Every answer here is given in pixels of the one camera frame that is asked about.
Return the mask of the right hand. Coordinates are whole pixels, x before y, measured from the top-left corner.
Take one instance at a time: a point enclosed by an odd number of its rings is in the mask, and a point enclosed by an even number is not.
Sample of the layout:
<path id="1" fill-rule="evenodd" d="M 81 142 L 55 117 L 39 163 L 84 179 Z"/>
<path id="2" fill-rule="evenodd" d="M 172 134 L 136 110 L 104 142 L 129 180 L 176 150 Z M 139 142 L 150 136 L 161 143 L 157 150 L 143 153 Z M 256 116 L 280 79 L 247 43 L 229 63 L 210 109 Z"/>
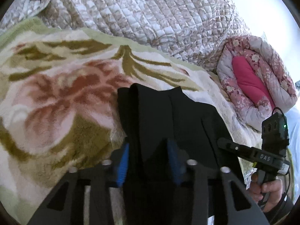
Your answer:
<path id="1" fill-rule="evenodd" d="M 270 212 L 281 200 L 283 194 L 283 183 L 280 179 L 276 179 L 274 181 L 259 185 L 258 175 L 257 173 L 254 173 L 251 176 L 251 183 L 247 189 L 247 193 L 257 204 L 263 199 L 263 193 L 269 193 L 269 198 L 263 209 L 263 212 Z"/>

